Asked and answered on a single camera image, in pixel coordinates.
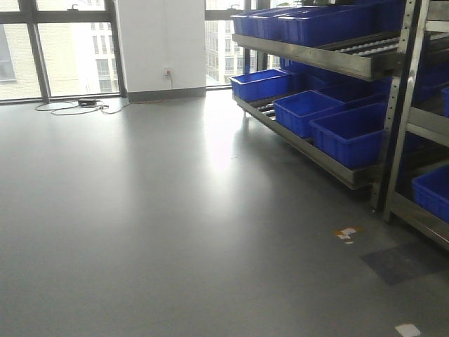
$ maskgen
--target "cable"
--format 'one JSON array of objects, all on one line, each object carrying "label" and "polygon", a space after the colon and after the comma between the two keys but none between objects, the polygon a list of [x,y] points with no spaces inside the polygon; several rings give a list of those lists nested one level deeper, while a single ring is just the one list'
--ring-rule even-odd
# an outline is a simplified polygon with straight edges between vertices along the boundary
[{"label": "cable", "polygon": [[[157,104],[157,103],[162,103],[163,101],[164,100],[148,100],[148,101],[144,101],[144,102],[128,103],[128,104],[121,106],[118,110],[109,111],[110,106],[105,104],[105,102],[103,102],[102,100],[95,100],[95,103],[97,103],[96,105],[80,105],[77,100],[70,100],[70,101],[44,103],[44,104],[41,104],[41,105],[38,105],[37,107],[35,107],[34,110],[50,112],[54,116],[76,116],[79,114],[90,114],[90,113],[96,112],[96,111],[101,111],[103,114],[117,114],[117,113],[123,111],[124,108],[126,108],[132,104]],[[56,107],[56,108],[49,107],[48,109],[41,109],[42,107],[44,107],[46,105],[49,106],[51,104],[60,104],[60,103],[68,103],[68,104],[70,104],[70,106]],[[76,109],[76,108],[90,109],[90,110],[80,111],[80,112],[64,112],[64,113],[58,112],[61,110],[70,110],[70,109]]]}]

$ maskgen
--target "stainless steel shelf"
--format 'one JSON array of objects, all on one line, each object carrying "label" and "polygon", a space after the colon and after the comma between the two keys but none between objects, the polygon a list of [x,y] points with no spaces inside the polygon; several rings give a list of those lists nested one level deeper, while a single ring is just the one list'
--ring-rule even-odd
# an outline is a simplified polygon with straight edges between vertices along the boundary
[{"label": "stainless steel shelf", "polygon": [[398,62],[396,52],[398,38],[397,34],[392,33],[375,34],[319,48],[238,34],[234,34],[233,39],[245,48],[263,51],[367,81],[391,74]]},{"label": "stainless steel shelf", "polygon": [[391,201],[391,212],[444,248],[449,249],[449,223],[437,218],[397,192],[394,193]]},{"label": "stainless steel shelf", "polygon": [[271,119],[265,113],[259,111],[258,107],[270,103],[270,100],[264,100],[262,102],[251,104],[236,96],[234,96],[234,100],[243,110],[247,111],[257,120],[261,121],[265,126],[279,134],[295,149],[309,157],[312,161],[315,161],[319,166],[327,170],[327,172],[335,176],[350,189],[356,190],[361,187],[369,186],[373,182],[373,178],[371,177],[375,174],[376,166],[371,166],[360,170],[350,170],[346,166],[343,166],[341,163],[334,160],[332,157],[329,157],[326,153],[314,147],[307,139],[303,139],[295,135],[293,132]]},{"label": "stainless steel shelf", "polygon": [[449,118],[412,107],[407,131],[449,147]]}]

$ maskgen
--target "shelf upright post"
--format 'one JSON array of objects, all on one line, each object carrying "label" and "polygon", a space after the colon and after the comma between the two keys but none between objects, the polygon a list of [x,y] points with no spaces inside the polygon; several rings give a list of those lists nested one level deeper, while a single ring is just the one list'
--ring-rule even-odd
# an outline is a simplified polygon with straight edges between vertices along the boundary
[{"label": "shelf upright post", "polygon": [[410,64],[410,74],[407,81],[405,102],[403,105],[403,112],[401,116],[401,125],[399,127],[396,150],[394,153],[393,166],[391,169],[391,176],[389,179],[389,189],[387,194],[387,201],[384,210],[384,220],[389,222],[391,219],[391,203],[396,192],[396,183],[398,180],[399,168],[401,165],[401,158],[403,153],[403,146],[406,139],[407,124],[410,116],[410,109],[412,107],[413,93],[415,91],[416,76],[418,67],[420,65],[422,47],[426,34],[426,21],[429,12],[430,0],[422,0],[420,4],[420,15],[417,22],[417,33],[415,45],[412,52],[412,61]]},{"label": "shelf upright post", "polygon": [[398,46],[398,58],[395,66],[385,119],[379,163],[373,182],[371,208],[381,211],[389,187],[391,168],[393,166],[395,145],[401,123],[401,115],[405,107],[412,51],[417,36],[417,21],[420,14],[421,0],[407,0]]}]

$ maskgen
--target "blue crate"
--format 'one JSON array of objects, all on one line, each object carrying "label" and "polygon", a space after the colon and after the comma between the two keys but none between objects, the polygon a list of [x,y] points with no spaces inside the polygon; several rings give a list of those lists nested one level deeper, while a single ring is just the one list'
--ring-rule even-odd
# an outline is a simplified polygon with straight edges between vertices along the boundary
[{"label": "blue crate", "polygon": [[319,11],[279,18],[281,39],[290,44],[321,46],[372,34],[373,9],[369,6],[328,6]]},{"label": "blue crate", "polygon": [[417,75],[413,100],[422,102],[449,86],[449,62],[433,66],[422,66]]},{"label": "blue crate", "polygon": [[276,121],[296,135],[311,137],[310,121],[343,111],[339,100],[321,95],[315,91],[305,91],[275,100]]},{"label": "blue crate", "polygon": [[353,77],[347,75],[339,74],[337,72],[331,72],[330,70],[325,70],[312,66],[309,67],[308,73],[310,73],[315,77],[318,77],[319,79],[324,80],[327,84],[336,84],[353,79]]},{"label": "blue crate", "polygon": [[232,92],[246,102],[283,95],[293,90],[292,74],[283,70],[263,70],[231,77]]},{"label": "blue crate", "polygon": [[260,39],[281,40],[282,25],[279,17],[300,11],[300,8],[273,8],[270,12],[251,15],[250,20],[255,26],[255,37]]},{"label": "blue crate", "polygon": [[354,5],[373,7],[374,32],[395,32],[401,29],[406,1],[355,0]]},{"label": "blue crate", "polygon": [[374,82],[352,79],[342,84],[335,84],[319,90],[320,93],[341,100],[348,110],[374,103],[388,101],[391,81]]},{"label": "blue crate", "polygon": [[281,65],[281,69],[283,70],[287,70],[289,72],[296,72],[300,74],[304,74],[310,68],[310,65],[295,62],[287,58],[279,58],[279,64]]},{"label": "blue crate", "polygon": [[449,117],[449,87],[444,88],[441,92],[444,98],[444,115]]},{"label": "blue crate", "polygon": [[231,15],[232,21],[234,22],[235,33],[240,35],[248,35],[250,37],[255,36],[255,24],[254,21],[250,19],[250,16],[263,15],[264,13],[269,13],[270,11],[271,9],[260,9],[258,11]]},{"label": "blue crate", "polygon": [[349,169],[375,164],[386,112],[377,103],[312,121],[314,144]]},{"label": "blue crate", "polygon": [[415,201],[449,223],[449,165],[413,179]]}]

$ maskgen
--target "power cord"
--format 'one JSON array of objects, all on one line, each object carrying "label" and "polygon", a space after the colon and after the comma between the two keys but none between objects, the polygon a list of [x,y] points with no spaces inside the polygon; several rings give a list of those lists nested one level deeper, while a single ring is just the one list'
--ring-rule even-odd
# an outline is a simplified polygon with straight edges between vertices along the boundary
[{"label": "power cord", "polygon": [[[88,100],[88,104],[82,103],[82,100],[66,100],[66,101],[57,101],[57,102],[50,102],[50,103],[44,103],[41,105],[38,105],[34,108],[36,111],[44,111],[44,112],[50,112],[54,116],[76,116],[79,114],[90,114],[92,112],[101,111],[103,114],[118,114],[119,112],[123,111],[124,108],[128,107],[132,104],[156,104],[156,103],[162,103],[164,100],[149,100],[145,102],[135,102],[135,103],[128,103],[125,105],[122,105],[119,109],[114,111],[109,111],[110,106],[105,104],[102,100]],[[69,106],[65,107],[50,107],[52,104],[70,104]],[[62,110],[71,110],[71,109],[88,109],[87,111],[77,111],[77,112],[59,112]]]}]

